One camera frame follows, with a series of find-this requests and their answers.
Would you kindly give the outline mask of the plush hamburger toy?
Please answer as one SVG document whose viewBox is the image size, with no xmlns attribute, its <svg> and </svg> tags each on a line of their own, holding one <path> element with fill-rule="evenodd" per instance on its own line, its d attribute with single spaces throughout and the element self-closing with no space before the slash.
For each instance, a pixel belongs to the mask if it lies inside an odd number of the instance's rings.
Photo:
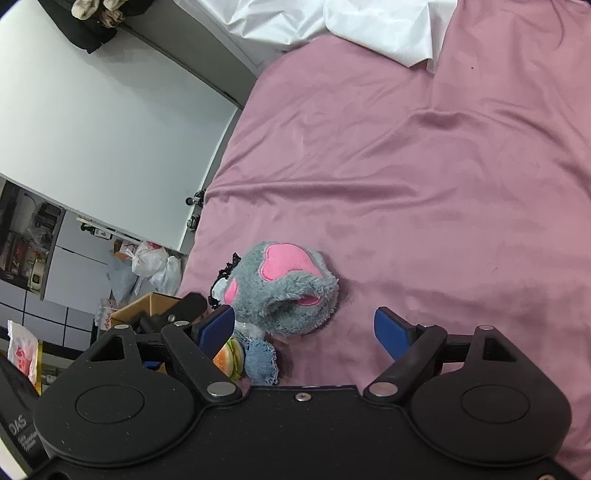
<svg viewBox="0 0 591 480">
<path fill-rule="evenodd" d="M 245 352 L 238 339 L 230 337 L 215 355 L 213 364 L 232 381 L 242 378 L 245 371 Z"/>
</svg>

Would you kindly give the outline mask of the blue denim fabric piece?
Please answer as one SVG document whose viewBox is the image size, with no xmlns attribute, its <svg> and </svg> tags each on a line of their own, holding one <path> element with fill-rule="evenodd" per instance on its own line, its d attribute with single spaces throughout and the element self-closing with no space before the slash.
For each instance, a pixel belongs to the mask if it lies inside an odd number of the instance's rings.
<svg viewBox="0 0 591 480">
<path fill-rule="evenodd" d="M 263 339 L 253 339 L 245 347 L 245 374 L 253 385 L 274 386 L 279 382 L 276 349 Z"/>
</svg>

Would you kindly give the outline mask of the grey pink plush paw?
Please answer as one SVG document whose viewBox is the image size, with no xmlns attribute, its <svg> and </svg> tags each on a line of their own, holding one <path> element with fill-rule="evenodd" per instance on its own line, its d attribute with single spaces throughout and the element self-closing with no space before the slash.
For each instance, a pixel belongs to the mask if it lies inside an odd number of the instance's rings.
<svg viewBox="0 0 591 480">
<path fill-rule="evenodd" d="M 238 322 L 270 335 L 304 335 L 335 313 L 339 280 L 320 252 L 263 241 L 233 267 L 221 300 L 235 311 Z"/>
</svg>

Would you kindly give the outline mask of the cardboard box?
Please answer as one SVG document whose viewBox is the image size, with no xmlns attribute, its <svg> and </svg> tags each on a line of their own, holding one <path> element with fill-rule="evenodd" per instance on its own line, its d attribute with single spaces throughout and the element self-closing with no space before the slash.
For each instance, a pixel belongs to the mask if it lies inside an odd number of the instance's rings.
<svg viewBox="0 0 591 480">
<path fill-rule="evenodd" d="M 109 326 L 128 324 L 138 314 L 146 314 L 147 316 L 162 314 L 176 305 L 178 301 L 177 297 L 150 292 L 112 313 L 109 317 Z"/>
</svg>

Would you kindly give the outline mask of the white plastic bag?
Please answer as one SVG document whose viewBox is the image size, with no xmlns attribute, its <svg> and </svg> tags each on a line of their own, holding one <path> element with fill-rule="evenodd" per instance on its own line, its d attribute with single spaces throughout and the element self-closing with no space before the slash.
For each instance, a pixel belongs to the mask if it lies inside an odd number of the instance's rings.
<svg viewBox="0 0 591 480">
<path fill-rule="evenodd" d="M 131 262 L 132 272 L 149 281 L 159 293 L 176 294 L 182 278 L 181 260 L 159 245 L 143 241 L 135 249 Z"/>
</svg>

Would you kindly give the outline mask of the pink bed sheet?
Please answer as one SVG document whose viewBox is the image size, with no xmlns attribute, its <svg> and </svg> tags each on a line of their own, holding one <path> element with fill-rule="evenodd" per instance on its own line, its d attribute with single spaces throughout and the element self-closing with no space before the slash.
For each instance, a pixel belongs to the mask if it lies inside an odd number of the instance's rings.
<svg viewBox="0 0 591 480">
<path fill-rule="evenodd" d="M 267 67 L 207 187 L 180 290 L 261 241 L 317 250 L 339 306 L 281 339 L 290 385 L 390 365 L 375 311 L 498 328 L 568 397 L 590 475 L 590 7 L 463 1 L 434 73 L 325 35 Z"/>
</svg>

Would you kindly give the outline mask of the storage shelf unit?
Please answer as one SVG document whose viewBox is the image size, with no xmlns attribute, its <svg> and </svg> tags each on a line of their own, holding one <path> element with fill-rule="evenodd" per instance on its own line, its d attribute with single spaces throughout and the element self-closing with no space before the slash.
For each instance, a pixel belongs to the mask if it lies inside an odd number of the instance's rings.
<svg viewBox="0 0 591 480">
<path fill-rule="evenodd" d="M 1 178 L 1 279 L 44 297 L 65 210 Z"/>
</svg>

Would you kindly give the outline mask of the grey door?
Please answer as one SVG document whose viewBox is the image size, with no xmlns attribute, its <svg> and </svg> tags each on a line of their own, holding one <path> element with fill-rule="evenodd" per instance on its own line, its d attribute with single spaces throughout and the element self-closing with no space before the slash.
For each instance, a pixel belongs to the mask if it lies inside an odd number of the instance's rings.
<svg viewBox="0 0 591 480">
<path fill-rule="evenodd" d="M 156 1 L 144 14 L 128 17 L 120 28 L 204 81 L 236 107 L 245 107 L 256 75 L 174 2 Z"/>
</svg>

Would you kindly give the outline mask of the white draped cloth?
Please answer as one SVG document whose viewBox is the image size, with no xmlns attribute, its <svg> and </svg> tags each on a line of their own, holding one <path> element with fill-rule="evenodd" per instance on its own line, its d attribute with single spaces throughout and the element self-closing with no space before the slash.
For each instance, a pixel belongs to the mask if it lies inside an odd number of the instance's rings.
<svg viewBox="0 0 591 480">
<path fill-rule="evenodd" d="M 437 68 L 456 1 L 197 1 L 253 72 L 332 34 L 410 68 Z"/>
</svg>

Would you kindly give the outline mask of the black bag on door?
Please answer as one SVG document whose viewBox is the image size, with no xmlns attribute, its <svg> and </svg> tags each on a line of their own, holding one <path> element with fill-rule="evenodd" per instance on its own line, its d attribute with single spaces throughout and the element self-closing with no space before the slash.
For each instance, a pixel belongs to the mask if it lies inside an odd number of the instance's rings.
<svg viewBox="0 0 591 480">
<path fill-rule="evenodd" d="M 74 46 L 91 54 L 112 40 L 128 17 L 143 15 L 152 0 L 41 0 L 39 4 Z"/>
</svg>

